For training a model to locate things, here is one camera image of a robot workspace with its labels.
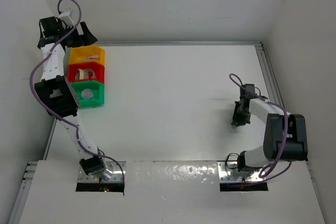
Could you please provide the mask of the clear tape roll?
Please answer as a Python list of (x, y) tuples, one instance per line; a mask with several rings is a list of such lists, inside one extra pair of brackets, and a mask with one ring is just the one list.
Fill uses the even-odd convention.
[(85, 79), (95, 79), (96, 74), (92, 69), (84, 69)]

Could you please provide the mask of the beige tape roll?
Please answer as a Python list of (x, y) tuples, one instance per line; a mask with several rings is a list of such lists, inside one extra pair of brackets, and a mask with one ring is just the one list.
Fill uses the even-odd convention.
[(85, 78), (85, 72), (83, 69), (77, 69), (75, 80), (83, 80)]

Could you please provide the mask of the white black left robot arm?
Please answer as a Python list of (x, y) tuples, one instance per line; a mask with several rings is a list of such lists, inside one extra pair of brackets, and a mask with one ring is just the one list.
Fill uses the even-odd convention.
[(30, 86), (38, 102), (68, 132), (84, 173), (100, 178), (106, 165), (96, 144), (85, 134), (79, 115), (79, 97), (64, 74), (65, 49), (89, 46), (97, 41), (85, 22), (79, 22), (79, 25), (82, 34), (70, 18), (52, 16), (39, 21), (38, 48), (43, 53), (43, 74), (39, 82)]

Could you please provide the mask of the pink clip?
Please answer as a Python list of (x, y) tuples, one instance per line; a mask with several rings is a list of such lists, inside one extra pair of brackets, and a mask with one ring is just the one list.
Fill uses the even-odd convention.
[(100, 55), (92, 55), (84, 58), (83, 60), (97, 60), (97, 59), (100, 59)]

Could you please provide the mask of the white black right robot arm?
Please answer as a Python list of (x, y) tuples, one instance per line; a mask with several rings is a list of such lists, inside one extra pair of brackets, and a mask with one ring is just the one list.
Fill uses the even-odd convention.
[(231, 125), (240, 127), (250, 124), (256, 116), (265, 124), (263, 144), (249, 151), (242, 151), (237, 159), (240, 172), (272, 170), (279, 162), (308, 160), (308, 143), (305, 117), (288, 113), (283, 107), (257, 95), (253, 84), (239, 86), (239, 100)]

